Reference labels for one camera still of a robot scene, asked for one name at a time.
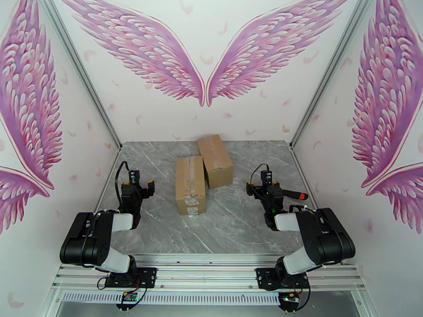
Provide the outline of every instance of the wing mural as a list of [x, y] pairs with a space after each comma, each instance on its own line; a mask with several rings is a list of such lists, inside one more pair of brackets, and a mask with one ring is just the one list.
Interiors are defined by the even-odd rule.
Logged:
[[256, 88], [330, 28], [347, 0], [304, 0], [246, 23], [234, 36], [206, 87], [207, 105]]
[[36, 194], [50, 196], [46, 189], [30, 176], [0, 166], [0, 234], [3, 232], [3, 225], [8, 229], [10, 224], [16, 223], [16, 218], [22, 221], [28, 198]]
[[394, 164], [422, 104], [423, 54], [398, 0], [377, 0], [355, 90], [354, 158], [367, 167], [362, 187]]
[[377, 0], [355, 90], [352, 147], [367, 169], [362, 188], [389, 198], [396, 220], [423, 230], [423, 163], [390, 171], [421, 109], [423, 53], [398, 0]]
[[182, 43], [159, 20], [102, 0], [62, 0], [82, 29], [126, 68], [176, 99], [195, 97], [210, 106], [235, 99], [286, 66], [330, 28], [347, 0], [304, 0], [246, 23], [234, 36], [207, 82]]
[[377, 192], [389, 198], [395, 220], [401, 216], [411, 229], [419, 234], [423, 231], [423, 162], [387, 173], [366, 195]]
[[20, 0], [0, 47], [0, 121], [28, 175], [0, 169], [0, 233], [22, 220], [28, 198], [54, 189], [49, 168], [60, 161], [62, 132], [53, 65], [36, 0]]
[[159, 20], [102, 0], [62, 0], [82, 29], [124, 67], [176, 100], [204, 104], [204, 83], [181, 41]]

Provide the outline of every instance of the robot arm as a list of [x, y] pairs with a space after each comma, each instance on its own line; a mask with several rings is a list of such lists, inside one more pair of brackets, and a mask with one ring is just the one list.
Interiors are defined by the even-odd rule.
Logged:
[[[266, 165], [267, 169], [261, 171], [262, 185], [255, 186], [252, 177], [261, 165]], [[272, 180], [269, 166], [261, 165], [254, 170], [246, 184], [247, 194], [262, 203], [264, 219], [270, 229], [299, 231], [304, 246], [288, 256], [280, 257], [275, 268], [257, 268], [255, 272], [258, 285], [268, 291], [294, 289], [293, 292], [279, 292], [279, 307], [285, 312], [298, 311], [310, 298], [310, 284], [306, 272], [354, 257], [354, 243], [330, 208], [311, 211], [306, 206], [295, 205], [290, 206], [289, 211], [284, 210], [284, 197], [306, 200], [308, 195], [283, 190], [279, 182]], [[299, 295], [295, 289], [306, 287], [309, 288], [308, 297], [299, 307]]]
[[[122, 195], [119, 195], [117, 178], [124, 164], [129, 180], [122, 184]], [[118, 210], [78, 213], [60, 249], [60, 260], [64, 264], [111, 272], [106, 287], [131, 287], [139, 281], [140, 269], [132, 256], [110, 247], [111, 237], [113, 232], [138, 226], [142, 201], [153, 196], [154, 181], [149, 180], [148, 187], [142, 188], [139, 170], [130, 170], [124, 161], [116, 173], [115, 187]]]
[[299, 231], [303, 247], [283, 258], [284, 273], [297, 275], [355, 255], [354, 243], [330, 208], [276, 215], [279, 231]]
[[112, 232], [126, 231], [133, 227], [130, 213], [80, 212], [60, 249], [64, 264], [94, 266], [101, 270], [126, 273], [130, 257], [110, 247]]

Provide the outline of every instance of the enclosure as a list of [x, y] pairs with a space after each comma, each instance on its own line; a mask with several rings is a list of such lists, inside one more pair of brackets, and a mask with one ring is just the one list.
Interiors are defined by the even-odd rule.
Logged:
[[[283, 314], [280, 290], [260, 289], [255, 270], [300, 249], [303, 235], [271, 230], [247, 194], [266, 163], [284, 189], [309, 195], [285, 197], [284, 209], [331, 208], [356, 249], [307, 272], [297, 315], [421, 315], [422, 8], [2, 0], [1, 315], [119, 313], [128, 289], [99, 290], [107, 273], [62, 264], [59, 252], [79, 212], [118, 209], [122, 161], [155, 184], [137, 228], [111, 239], [157, 269], [130, 314]], [[176, 160], [214, 134], [233, 183], [206, 186], [206, 212], [182, 216]], [[123, 170], [119, 187], [126, 180]]]

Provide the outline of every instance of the white wall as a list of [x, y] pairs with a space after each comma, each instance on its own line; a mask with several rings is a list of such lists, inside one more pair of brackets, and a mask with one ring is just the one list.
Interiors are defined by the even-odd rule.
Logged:
[[[423, 0], [403, 0], [403, 5], [409, 23], [423, 34]], [[318, 119], [308, 125], [296, 153], [320, 206], [333, 208], [355, 242], [357, 253], [352, 261], [360, 267], [379, 316], [421, 316], [423, 235], [410, 229], [401, 217], [394, 218], [388, 197], [380, 193], [365, 195], [368, 188], [362, 189], [361, 184], [366, 168], [353, 159], [354, 90], [358, 85], [363, 35], [369, 19], [375, 17], [375, 8], [374, 2], [318, 105]], [[421, 70], [420, 63], [415, 64]], [[414, 76], [413, 81], [419, 78], [420, 75]], [[419, 95], [410, 96], [409, 104], [413, 104], [412, 99], [421, 100]], [[423, 161], [422, 128], [420, 112], [391, 170]], [[416, 215], [422, 215], [423, 202], [419, 197], [417, 202], [420, 207]]]
[[[2, 0], [1, 41], [18, 2]], [[51, 40], [63, 150], [61, 161], [49, 169], [49, 179], [54, 185], [54, 190], [46, 188], [50, 197], [35, 195], [29, 198], [22, 222], [17, 220], [7, 230], [4, 222], [0, 234], [0, 315], [8, 317], [39, 314], [60, 265], [59, 250], [69, 227], [77, 212], [93, 211], [117, 153], [41, 8], [40, 22], [46, 26], [47, 37]], [[2, 76], [0, 86], [4, 89]], [[4, 97], [0, 104], [6, 104]], [[1, 125], [0, 165], [27, 174]], [[4, 207], [5, 202], [1, 201], [0, 206]]]
[[[302, 0], [105, 1], [153, 16], [169, 26], [207, 82], [231, 39], [245, 23]], [[200, 107], [193, 97], [175, 100], [151, 89], [146, 80], [125, 68], [81, 29], [72, 17], [76, 13], [73, 9], [62, 0], [54, 2], [122, 142], [194, 140], [210, 133], [220, 133], [231, 140], [289, 141], [357, 0], [347, 0], [334, 25], [288, 66], [258, 83], [248, 94], [235, 100], [218, 97], [211, 107]]]

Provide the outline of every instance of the pink angel wing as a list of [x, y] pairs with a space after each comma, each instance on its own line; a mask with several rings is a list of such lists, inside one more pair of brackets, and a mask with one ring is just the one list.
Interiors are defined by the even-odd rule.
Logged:
[[366, 193], [386, 195], [393, 204], [396, 220], [407, 223], [417, 233], [423, 230], [423, 162], [408, 165], [386, 174]]
[[0, 120], [24, 168], [46, 187], [58, 162], [59, 94], [35, 0], [21, 0], [0, 47]]
[[392, 167], [422, 104], [419, 36], [398, 0], [377, 0], [360, 65], [352, 143], [354, 158], [367, 167], [364, 188]]
[[22, 221], [24, 207], [28, 198], [36, 194], [49, 197], [42, 185], [23, 172], [0, 166], [0, 234], [3, 227], [8, 229], [16, 223], [16, 218]]
[[124, 67], [179, 100], [204, 104], [203, 80], [182, 43], [159, 20], [102, 0], [62, 0], [78, 14], [82, 29]]
[[207, 105], [256, 88], [332, 26], [347, 0], [304, 0], [246, 23], [231, 40], [206, 87]]

